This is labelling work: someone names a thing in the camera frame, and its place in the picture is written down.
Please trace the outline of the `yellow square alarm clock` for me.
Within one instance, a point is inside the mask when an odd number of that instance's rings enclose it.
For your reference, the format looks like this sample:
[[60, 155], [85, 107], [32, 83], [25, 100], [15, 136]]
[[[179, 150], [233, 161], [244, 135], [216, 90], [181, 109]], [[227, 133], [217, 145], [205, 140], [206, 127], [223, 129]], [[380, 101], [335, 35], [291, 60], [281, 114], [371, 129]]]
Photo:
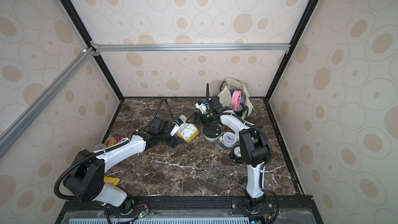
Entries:
[[199, 134], [199, 130], [194, 124], [186, 122], [185, 115], [180, 115], [179, 118], [183, 121], [183, 126], [177, 131], [177, 135], [185, 142], [190, 143]]

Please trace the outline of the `white clock black back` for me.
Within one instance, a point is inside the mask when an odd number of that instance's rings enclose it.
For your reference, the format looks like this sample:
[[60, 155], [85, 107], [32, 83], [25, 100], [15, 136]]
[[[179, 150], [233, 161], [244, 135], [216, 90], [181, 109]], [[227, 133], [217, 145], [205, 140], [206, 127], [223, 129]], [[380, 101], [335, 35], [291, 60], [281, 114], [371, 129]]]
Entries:
[[210, 142], [216, 141], [221, 136], [221, 132], [221, 125], [214, 121], [210, 122], [208, 125], [205, 125], [203, 128], [205, 139]]

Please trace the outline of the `pink twin-bell alarm clock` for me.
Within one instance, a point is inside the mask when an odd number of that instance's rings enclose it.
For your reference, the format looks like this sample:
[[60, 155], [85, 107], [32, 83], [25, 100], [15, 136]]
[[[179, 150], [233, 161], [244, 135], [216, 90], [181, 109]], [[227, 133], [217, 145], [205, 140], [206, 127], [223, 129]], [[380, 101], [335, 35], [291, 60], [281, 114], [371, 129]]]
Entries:
[[234, 111], [238, 110], [241, 102], [241, 97], [242, 97], [242, 92], [240, 90], [235, 90], [232, 93], [231, 106]]

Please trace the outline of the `cream canvas tote bag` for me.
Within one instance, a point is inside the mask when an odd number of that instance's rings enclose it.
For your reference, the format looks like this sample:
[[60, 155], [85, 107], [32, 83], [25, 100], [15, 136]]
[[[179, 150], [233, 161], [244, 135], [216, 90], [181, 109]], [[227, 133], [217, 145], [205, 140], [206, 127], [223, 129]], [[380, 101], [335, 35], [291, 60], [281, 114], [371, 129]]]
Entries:
[[250, 101], [250, 96], [248, 90], [246, 89], [246, 86], [239, 80], [231, 77], [227, 77], [226, 79], [224, 79], [220, 86], [220, 93], [218, 94], [220, 103], [223, 107], [227, 106], [233, 109], [233, 105], [236, 102], [233, 99], [233, 93], [235, 91], [241, 92], [241, 99], [239, 103], [243, 108], [241, 111], [241, 116], [244, 119], [247, 119], [253, 111], [254, 106]]

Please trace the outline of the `small white round clock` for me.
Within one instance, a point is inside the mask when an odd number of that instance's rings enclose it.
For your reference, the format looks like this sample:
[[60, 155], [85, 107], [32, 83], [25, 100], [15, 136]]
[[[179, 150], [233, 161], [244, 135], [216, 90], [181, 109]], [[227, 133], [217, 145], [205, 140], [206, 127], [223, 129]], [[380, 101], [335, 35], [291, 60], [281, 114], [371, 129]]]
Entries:
[[232, 132], [225, 132], [220, 136], [221, 143], [227, 148], [232, 148], [236, 145], [237, 137]]

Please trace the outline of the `small black twin-bell clock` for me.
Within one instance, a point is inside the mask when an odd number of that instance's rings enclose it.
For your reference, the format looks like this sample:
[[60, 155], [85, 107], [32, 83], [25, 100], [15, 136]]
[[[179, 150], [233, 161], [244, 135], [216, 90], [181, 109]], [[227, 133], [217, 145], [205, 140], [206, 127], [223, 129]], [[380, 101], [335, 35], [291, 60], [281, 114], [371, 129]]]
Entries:
[[229, 158], [231, 159], [233, 164], [242, 164], [243, 163], [243, 158], [241, 155], [241, 150], [240, 150], [239, 145], [236, 145], [235, 147], [233, 147], [233, 149], [229, 153]]

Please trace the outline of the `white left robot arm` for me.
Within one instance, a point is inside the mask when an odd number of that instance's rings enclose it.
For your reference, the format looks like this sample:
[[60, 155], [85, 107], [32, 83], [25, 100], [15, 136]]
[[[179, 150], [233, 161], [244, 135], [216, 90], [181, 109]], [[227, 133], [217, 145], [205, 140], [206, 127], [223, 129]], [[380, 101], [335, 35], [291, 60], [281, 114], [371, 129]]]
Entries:
[[110, 205], [127, 213], [133, 208], [132, 197], [118, 186], [104, 181], [105, 173], [127, 158], [148, 150], [159, 142], [177, 147], [182, 139], [177, 132], [183, 129], [181, 118], [163, 119], [154, 114], [151, 121], [130, 137], [111, 147], [94, 152], [80, 151], [72, 165], [57, 179], [54, 194], [59, 199], [96, 202]]

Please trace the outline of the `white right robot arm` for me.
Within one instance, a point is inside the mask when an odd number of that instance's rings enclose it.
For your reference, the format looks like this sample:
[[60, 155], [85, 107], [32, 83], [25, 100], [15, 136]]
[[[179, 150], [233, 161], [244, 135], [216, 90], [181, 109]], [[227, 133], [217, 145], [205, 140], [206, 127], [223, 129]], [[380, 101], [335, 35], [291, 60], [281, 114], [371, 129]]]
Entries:
[[210, 96], [209, 84], [206, 85], [205, 100], [197, 102], [196, 108], [200, 111], [192, 113], [187, 123], [202, 125], [207, 140], [220, 138], [222, 125], [235, 132], [240, 160], [247, 165], [245, 210], [257, 214], [265, 206], [269, 212], [264, 222], [274, 223], [279, 214], [279, 200], [274, 191], [265, 188], [265, 169], [272, 161], [273, 150], [264, 127], [248, 122], [230, 107], [223, 106], [218, 96]]

